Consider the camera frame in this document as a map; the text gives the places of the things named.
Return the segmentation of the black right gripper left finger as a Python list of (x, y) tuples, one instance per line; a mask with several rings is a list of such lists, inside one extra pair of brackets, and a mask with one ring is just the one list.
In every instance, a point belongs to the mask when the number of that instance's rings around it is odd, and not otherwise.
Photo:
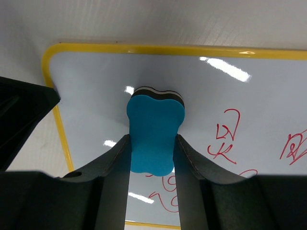
[(122, 230), (131, 164), (129, 135), (64, 177), (0, 174), (3, 230)]

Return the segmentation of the yellow framed whiteboard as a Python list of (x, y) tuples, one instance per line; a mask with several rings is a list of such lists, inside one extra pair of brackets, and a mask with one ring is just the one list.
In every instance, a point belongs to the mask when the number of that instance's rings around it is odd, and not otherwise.
[(244, 177), (307, 173), (307, 53), (218, 47), (67, 44), (43, 55), (70, 171), (128, 133), (140, 86), (178, 92), (179, 129), (199, 153)]

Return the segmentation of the blue whiteboard eraser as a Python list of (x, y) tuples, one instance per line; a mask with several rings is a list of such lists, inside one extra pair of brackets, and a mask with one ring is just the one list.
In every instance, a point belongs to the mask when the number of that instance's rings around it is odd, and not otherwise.
[(174, 168), (175, 139), (185, 118), (182, 96), (142, 86), (127, 104), (131, 171), (166, 176)]

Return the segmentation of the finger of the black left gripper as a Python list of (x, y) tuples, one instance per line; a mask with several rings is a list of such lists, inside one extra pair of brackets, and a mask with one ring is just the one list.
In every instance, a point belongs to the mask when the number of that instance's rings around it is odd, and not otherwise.
[(10, 166), (37, 124), (59, 103), (50, 87), (0, 78), (0, 169)]

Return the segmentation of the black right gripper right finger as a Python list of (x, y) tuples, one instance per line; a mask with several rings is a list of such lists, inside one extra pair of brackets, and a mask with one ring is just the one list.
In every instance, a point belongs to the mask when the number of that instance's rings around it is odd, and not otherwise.
[(307, 178), (244, 178), (207, 159), (177, 135), (173, 161), (183, 230), (304, 230)]

